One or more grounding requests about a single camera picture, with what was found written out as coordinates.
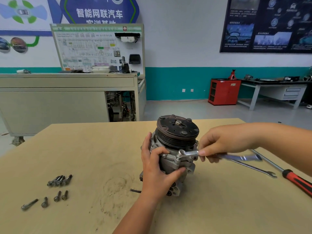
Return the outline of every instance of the person's left hand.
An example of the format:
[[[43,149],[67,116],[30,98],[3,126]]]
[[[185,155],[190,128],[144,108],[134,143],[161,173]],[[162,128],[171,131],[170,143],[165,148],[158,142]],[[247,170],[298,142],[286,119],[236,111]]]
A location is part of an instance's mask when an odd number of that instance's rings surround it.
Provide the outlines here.
[[[159,202],[167,194],[171,185],[186,171],[186,168],[179,168],[169,175],[163,173],[159,168],[159,155],[162,153],[168,154],[169,151],[165,147],[158,147],[150,153],[149,143],[151,137],[152,134],[149,132],[142,145],[143,188],[141,194],[155,202]]]

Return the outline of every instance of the screwdriver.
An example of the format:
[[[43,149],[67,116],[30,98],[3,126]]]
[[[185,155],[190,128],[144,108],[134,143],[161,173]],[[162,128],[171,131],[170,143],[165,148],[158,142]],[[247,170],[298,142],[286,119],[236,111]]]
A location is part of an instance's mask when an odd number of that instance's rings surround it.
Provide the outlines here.
[[[296,175],[292,170],[290,169],[286,169],[284,170],[283,168],[281,168],[280,166],[276,165],[274,162],[272,162],[271,160],[267,159],[266,157],[264,157],[262,154],[258,153],[257,151],[255,151],[254,149],[251,149],[251,151],[256,154],[259,155],[263,158],[263,160],[267,161],[269,164],[273,165],[274,167],[276,167],[278,170],[280,170],[282,172],[282,175],[284,178],[286,178],[287,180],[291,181],[292,183],[294,183],[296,186],[298,186],[300,189],[302,189],[307,195],[309,195],[310,197],[312,197],[312,183],[309,181],[306,181],[305,179],[299,177],[298,175]]]

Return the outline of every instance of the round wall picture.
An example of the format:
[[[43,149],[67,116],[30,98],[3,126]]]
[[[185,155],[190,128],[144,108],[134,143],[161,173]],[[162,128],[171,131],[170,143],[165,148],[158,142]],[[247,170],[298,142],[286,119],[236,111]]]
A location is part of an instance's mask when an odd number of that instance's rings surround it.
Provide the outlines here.
[[[17,37],[11,39],[11,46],[15,51],[19,53],[24,53],[28,49],[25,41]]]
[[[10,44],[4,38],[0,38],[0,52],[7,53],[10,51]]]

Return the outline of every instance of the forearm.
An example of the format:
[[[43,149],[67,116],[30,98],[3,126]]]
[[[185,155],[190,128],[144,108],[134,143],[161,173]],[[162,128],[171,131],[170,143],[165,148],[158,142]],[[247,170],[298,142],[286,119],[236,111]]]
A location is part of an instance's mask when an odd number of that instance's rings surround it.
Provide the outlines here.
[[[256,123],[259,146],[312,176],[312,131],[276,123]]]
[[[113,234],[146,234],[149,232],[157,202],[141,194],[123,217]]]

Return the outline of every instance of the red and black handle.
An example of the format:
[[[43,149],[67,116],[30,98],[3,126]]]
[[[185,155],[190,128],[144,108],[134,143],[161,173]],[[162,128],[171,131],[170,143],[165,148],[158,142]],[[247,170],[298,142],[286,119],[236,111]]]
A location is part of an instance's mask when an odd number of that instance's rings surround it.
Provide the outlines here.
[[[308,194],[310,197],[312,197],[312,183],[309,181],[306,181],[305,179],[297,176],[292,170],[286,169],[283,171],[283,177],[287,180],[294,183],[296,186],[298,186],[300,189],[302,189],[306,194]]]

